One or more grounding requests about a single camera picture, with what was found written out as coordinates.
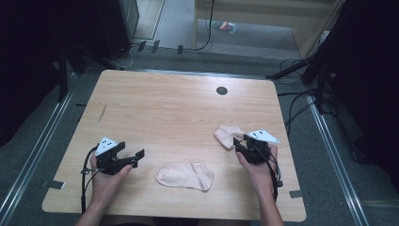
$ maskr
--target person's right hand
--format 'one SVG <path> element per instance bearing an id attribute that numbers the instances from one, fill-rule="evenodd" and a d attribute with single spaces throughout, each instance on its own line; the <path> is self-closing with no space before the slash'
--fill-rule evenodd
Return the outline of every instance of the person's right hand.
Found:
<path id="1" fill-rule="evenodd" d="M 277 160 L 277 152 L 278 148 L 276 145 L 273 144 L 268 144 L 270 153 L 273 154 L 273 156 Z M 246 169 L 250 181 L 255 188 L 255 191 L 258 192 L 264 192 L 267 191 L 269 194 L 273 194 L 273 181 L 272 178 L 270 177 L 270 169 L 267 167 L 266 163 L 258 164 L 258 165 L 253 165 L 247 162 L 246 158 L 240 153 L 236 152 L 238 160 L 240 161 L 240 164 Z M 276 172 L 276 164 L 274 161 L 274 158 L 270 156 L 269 163 L 272 169 L 274 169 L 274 172 Z"/>

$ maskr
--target sock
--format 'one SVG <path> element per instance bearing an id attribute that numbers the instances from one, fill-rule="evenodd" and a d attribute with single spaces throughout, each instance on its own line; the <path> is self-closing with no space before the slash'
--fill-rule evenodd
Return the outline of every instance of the sock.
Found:
<path id="1" fill-rule="evenodd" d="M 202 191 L 211 188 L 214 173 L 204 163 L 168 163 L 155 173 L 155 179 L 163 186 L 191 187 Z"/>
<path id="2" fill-rule="evenodd" d="M 237 125 L 220 125 L 214 134 L 215 138 L 227 149 L 230 150 L 234 147 L 232 138 L 243 140 L 244 131 Z"/>

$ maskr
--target person's left hand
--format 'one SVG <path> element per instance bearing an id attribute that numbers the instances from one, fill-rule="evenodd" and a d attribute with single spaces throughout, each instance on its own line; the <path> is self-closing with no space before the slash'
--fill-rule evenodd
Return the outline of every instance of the person's left hand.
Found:
<path id="1" fill-rule="evenodd" d="M 90 165 L 93 170 L 97 169 L 97 159 L 93 153 L 90 158 Z M 115 175 L 107 175 L 99 172 L 92 180 L 93 194 L 90 204 L 97 204 L 102 207 L 108 206 L 108 204 L 114 199 L 117 194 L 120 183 L 132 170 L 132 165 L 127 165 Z"/>

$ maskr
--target black cable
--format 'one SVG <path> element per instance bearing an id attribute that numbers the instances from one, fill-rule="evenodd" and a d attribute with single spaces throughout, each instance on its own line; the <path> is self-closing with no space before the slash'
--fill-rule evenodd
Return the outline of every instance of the black cable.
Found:
<path id="1" fill-rule="evenodd" d="M 88 174 L 88 173 L 91 171 L 91 169 L 88 169 L 88 167 L 87 167 L 87 165 L 88 165 L 88 160 L 89 160 L 89 158 L 91 157 L 91 154 L 92 154 L 94 151 L 96 151 L 97 147 L 92 148 L 92 149 L 88 152 L 88 155 L 86 156 L 86 159 L 85 159 L 85 163 L 84 163 L 84 165 L 83 165 L 83 169 L 82 169 L 82 171 L 81 171 L 81 173 L 82 173 L 82 197 L 81 197 L 80 201 L 81 201 L 81 205 L 82 205 L 82 214 L 84 214 L 84 213 L 86 212 L 86 189 L 87 189 L 87 186 L 85 186 L 85 178 L 86 178 L 86 174 Z"/>
<path id="2" fill-rule="evenodd" d="M 99 172 L 101 172 L 100 169 L 95 170 L 94 175 L 92 175 L 92 176 L 90 177 L 90 179 L 88 180 L 88 183 L 86 184 L 86 187 L 85 187 L 85 193 L 86 193 L 86 191 L 88 190 L 88 185 L 90 184 L 91 180 L 93 180 L 93 178 L 94 178 Z"/>
<path id="3" fill-rule="evenodd" d="M 284 123 L 284 125 L 287 126 L 288 123 L 291 123 L 299 114 L 305 112 L 305 110 L 307 110 L 307 109 L 309 108 L 309 106 L 311 106 L 311 105 L 313 105 L 313 104 L 314 104 L 314 102 L 313 102 L 313 103 L 310 103 L 310 104 L 308 104 L 308 105 L 303 106 L 301 109 L 299 109 L 299 110 L 296 112 L 296 114 L 293 115 L 292 118 L 290 118 L 288 121 L 286 121 L 286 122 Z"/>
<path id="4" fill-rule="evenodd" d="M 282 68 L 281 68 L 282 64 L 283 64 L 284 62 L 286 62 L 286 61 L 289 61 L 289 60 L 292 60 L 292 61 L 293 61 L 293 62 L 291 63 L 291 67 L 294 66 L 294 64 L 295 64 L 297 61 L 301 61 L 301 59 L 292 59 L 292 58 L 287 58 L 287 59 L 282 60 L 282 62 L 279 64 L 279 71 L 280 71 L 280 72 L 282 72 Z"/>
<path id="5" fill-rule="evenodd" d="M 274 199 L 275 199 L 275 201 L 276 201 L 276 200 L 277 200 L 277 197 L 278 197 L 278 195 L 279 195 L 279 191 L 278 191 L 278 187 L 279 187 L 279 185 L 278 185 L 278 178 L 279 178 L 279 181 L 280 181 L 280 178 L 281 178 L 279 171 L 277 172 L 277 175 L 278 175 L 278 176 L 276 176 L 275 171 L 273 170 L 272 166 L 270 166 L 270 163 L 269 163 L 269 160 L 270 160 L 270 161 L 273 161 L 273 160 L 271 160 L 270 158 L 266 158 L 266 157 L 263 155 L 263 153 L 258 149 L 258 147 L 256 147 L 254 144 L 252 144 L 252 143 L 247 143 L 247 144 L 249 144 L 252 148 L 254 148 L 256 151 L 258 151 L 258 153 L 263 157 L 263 159 L 264 159 L 264 161 L 265 161 L 267 167 L 269 167 L 270 176 L 271 176 L 271 178 L 272 178 L 272 183 L 273 183 L 273 197 L 274 197 Z M 270 153 L 270 155 L 272 155 L 273 158 L 274 158 L 274 162 L 276 163 L 276 169 L 279 169 L 279 164 L 277 163 L 277 159 L 275 158 L 275 156 L 274 156 L 273 154 Z"/>
<path id="6" fill-rule="evenodd" d="M 211 40 L 211 36 L 212 36 L 211 30 L 212 30 L 212 18 L 213 18 L 213 16 L 214 16 L 214 6 L 215 6 L 215 0 L 212 0 L 211 16 L 210 16 L 210 19 L 209 19 L 208 40 L 206 41 L 206 43 L 205 43 L 202 47 L 197 48 L 197 49 L 184 49 L 184 50 L 188 50 L 188 51 L 199 51 L 199 50 L 202 50 L 203 48 L 205 48 L 205 47 L 208 45 L 209 41 Z"/>
<path id="7" fill-rule="evenodd" d="M 289 113 L 288 113 L 288 124 L 286 124 L 286 126 L 288 125 L 288 128 L 287 128 L 287 136 L 289 137 L 290 136 L 290 133 L 291 133 L 291 114 L 292 114 L 292 110 L 293 110 L 293 106 L 294 106 L 294 103 L 295 103 L 295 101 L 299 98 L 299 97 L 301 97 L 301 96 L 303 96 L 303 95 L 315 95 L 315 93 L 313 93 L 313 91 L 314 91 L 314 89 L 309 89 L 309 90 L 306 90 L 306 91 L 303 91 L 303 92 L 300 92 L 300 93 L 298 93 L 297 95 L 296 95 L 296 97 L 293 99 L 293 101 L 291 102 L 291 104 L 290 104 L 290 109 L 289 109 Z"/>
<path id="8" fill-rule="evenodd" d="M 278 96 L 290 96 L 290 95 L 297 95 L 300 94 L 301 92 L 283 92 L 283 93 L 278 93 Z"/>

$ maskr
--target floor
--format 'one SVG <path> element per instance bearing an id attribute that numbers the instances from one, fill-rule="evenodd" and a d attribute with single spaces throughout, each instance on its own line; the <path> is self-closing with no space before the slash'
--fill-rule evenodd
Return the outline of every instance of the floor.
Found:
<path id="1" fill-rule="evenodd" d="M 160 0 L 137 1 L 139 10 L 142 11 L 140 16 L 145 18 L 138 24 L 139 30 L 135 39 L 148 42 L 159 40 L 159 46 L 165 48 L 177 49 L 179 45 L 192 48 L 194 2 L 194 0 L 165 0 L 165 5 L 163 5 Z M 235 26 L 233 34 L 212 27 L 210 41 L 202 51 L 246 57 L 300 58 L 290 28 L 231 23 Z M 151 29 L 143 32 L 144 26 Z M 205 45 L 209 31 L 209 20 L 198 20 L 196 42 L 198 48 Z"/>

